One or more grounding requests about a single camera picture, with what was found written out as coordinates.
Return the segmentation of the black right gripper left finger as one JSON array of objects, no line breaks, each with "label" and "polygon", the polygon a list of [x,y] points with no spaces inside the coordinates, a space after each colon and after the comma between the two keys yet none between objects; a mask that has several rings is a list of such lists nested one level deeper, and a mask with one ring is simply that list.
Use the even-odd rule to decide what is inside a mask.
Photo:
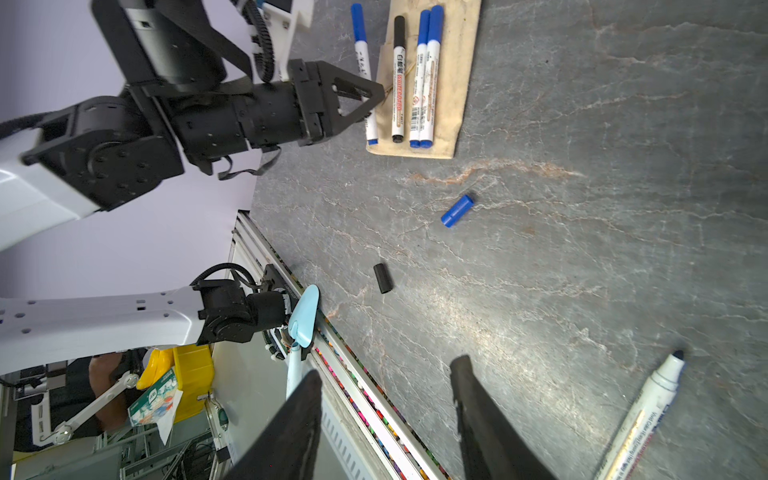
[{"label": "black right gripper left finger", "polygon": [[230,480],[311,479],[321,437],[322,380],[307,374],[262,434],[228,471]]}]

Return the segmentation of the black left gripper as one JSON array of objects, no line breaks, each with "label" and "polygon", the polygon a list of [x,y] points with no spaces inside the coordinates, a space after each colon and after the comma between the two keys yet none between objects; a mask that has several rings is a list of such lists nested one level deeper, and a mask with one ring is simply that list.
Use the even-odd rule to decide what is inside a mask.
[{"label": "black left gripper", "polygon": [[[189,159],[219,159],[253,148],[321,143],[363,122],[384,87],[325,61],[288,63],[287,82],[213,93],[173,107],[173,132]],[[338,98],[368,99],[341,112]]]}]

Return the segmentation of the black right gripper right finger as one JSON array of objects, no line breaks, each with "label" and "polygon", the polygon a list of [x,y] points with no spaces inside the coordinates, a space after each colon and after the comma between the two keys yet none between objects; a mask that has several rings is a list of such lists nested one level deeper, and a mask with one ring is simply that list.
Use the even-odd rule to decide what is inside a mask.
[{"label": "black right gripper right finger", "polygon": [[469,356],[452,360],[450,380],[467,479],[552,479],[474,374]]}]

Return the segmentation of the white whiteboard marker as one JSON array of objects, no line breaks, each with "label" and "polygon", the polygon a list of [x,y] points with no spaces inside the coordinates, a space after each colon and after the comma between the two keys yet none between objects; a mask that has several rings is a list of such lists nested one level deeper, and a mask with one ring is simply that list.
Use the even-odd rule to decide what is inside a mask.
[{"label": "white whiteboard marker", "polygon": [[404,16],[398,15],[394,18],[393,34],[391,137],[395,144],[400,144],[405,137],[406,20]]},{"label": "white whiteboard marker", "polygon": [[444,8],[441,5],[435,5],[430,10],[430,21],[426,37],[426,63],[423,89],[425,101],[422,106],[423,120],[420,130],[420,147],[422,149],[431,148],[435,141],[436,97],[444,14]]},{"label": "white whiteboard marker", "polygon": [[[354,48],[356,54],[356,60],[358,65],[358,71],[362,78],[366,80],[372,79],[372,71],[370,66],[369,50],[367,43],[367,35],[365,30],[364,12],[360,3],[354,3],[350,7],[353,35],[354,35]],[[365,133],[366,142],[368,146],[378,144],[378,128],[373,112],[369,113],[365,119]]]},{"label": "white whiteboard marker", "polygon": [[430,18],[431,12],[429,10],[423,10],[420,13],[409,131],[409,145],[411,148],[419,148],[421,143],[422,112],[425,104],[423,89]]},{"label": "white whiteboard marker", "polygon": [[677,396],[685,367],[683,350],[676,350],[644,383],[595,475],[597,480],[628,479]]}]

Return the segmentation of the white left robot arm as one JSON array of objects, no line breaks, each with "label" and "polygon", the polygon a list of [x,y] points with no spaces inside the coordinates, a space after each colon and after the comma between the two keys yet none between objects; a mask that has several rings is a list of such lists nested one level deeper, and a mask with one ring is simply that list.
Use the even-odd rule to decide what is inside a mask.
[{"label": "white left robot arm", "polygon": [[159,260],[197,254],[213,221],[161,193],[228,158],[323,143],[385,97],[324,61],[255,66],[199,1],[94,1],[121,91],[1,125],[1,371],[153,345],[244,341],[267,322],[231,282],[171,286]]}]

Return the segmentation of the blue pen cap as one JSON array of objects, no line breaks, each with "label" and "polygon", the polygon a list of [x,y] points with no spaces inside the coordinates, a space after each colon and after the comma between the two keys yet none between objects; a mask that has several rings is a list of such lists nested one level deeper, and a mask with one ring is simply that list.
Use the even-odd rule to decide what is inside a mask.
[{"label": "blue pen cap", "polygon": [[446,228],[452,228],[474,205],[475,202],[471,195],[463,195],[441,216],[441,223]]}]

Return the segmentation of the black pen cap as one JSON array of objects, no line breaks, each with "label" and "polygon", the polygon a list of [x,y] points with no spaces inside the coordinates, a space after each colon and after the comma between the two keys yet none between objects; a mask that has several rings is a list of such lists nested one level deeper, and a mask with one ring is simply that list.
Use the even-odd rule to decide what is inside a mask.
[{"label": "black pen cap", "polygon": [[394,281],[389,268],[385,263],[378,263],[373,267],[379,292],[384,295],[394,289]]}]

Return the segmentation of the yellow storage bins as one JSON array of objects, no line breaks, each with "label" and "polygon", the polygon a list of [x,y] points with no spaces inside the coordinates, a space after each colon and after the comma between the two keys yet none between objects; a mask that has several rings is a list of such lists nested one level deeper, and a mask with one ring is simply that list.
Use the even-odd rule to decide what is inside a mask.
[{"label": "yellow storage bins", "polygon": [[173,415],[179,423],[199,414],[214,378],[208,346],[153,349],[136,389],[141,397],[129,407],[134,425],[158,423]]}]

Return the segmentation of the cream work glove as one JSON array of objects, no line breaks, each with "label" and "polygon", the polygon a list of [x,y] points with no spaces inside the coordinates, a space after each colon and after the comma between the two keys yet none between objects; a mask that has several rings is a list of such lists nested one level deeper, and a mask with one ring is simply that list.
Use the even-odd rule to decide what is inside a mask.
[{"label": "cream work glove", "polygon": [[[393,106],[393,48],[394,18],[406,19],[406,84],[404,110],[409,120],[412,106],[412,90],[416,72],[416,47],[418,22],[421,11],[435,5],[444,8],[444,22],[439,53],[434,145],[428,149],[414,149],[407,141],[396,144],[391,139]],[[459,132],[463,123],[464,109],[469,91],[470,73],[479,29],[482,2],[471,1],[391,1],[388,16],[375,16],[373,9],[365,9],[366,25],[375,23],[386,27],[386,37],[379,44],[379,60],[376,81],[385,88],[385,101],[375,109],[379,140],[367,151],[373,155],[429,158],[447,160],[454,157]]]}]

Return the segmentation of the aluminium front rail base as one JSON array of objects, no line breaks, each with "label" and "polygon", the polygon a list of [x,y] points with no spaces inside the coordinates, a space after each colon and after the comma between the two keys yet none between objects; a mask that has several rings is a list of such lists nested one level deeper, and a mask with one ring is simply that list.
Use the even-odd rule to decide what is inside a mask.
[{"label": "aluminium front rail base", "polygon": [[[261,335],[247,344],[219,343],[212,358],[215,375],[207,416],[231,466],[282,405],[287,365],[276,359]],[[319,373],[323,382],[318,478],[448,478],[324,315],[303,366],[307,373]]]}]

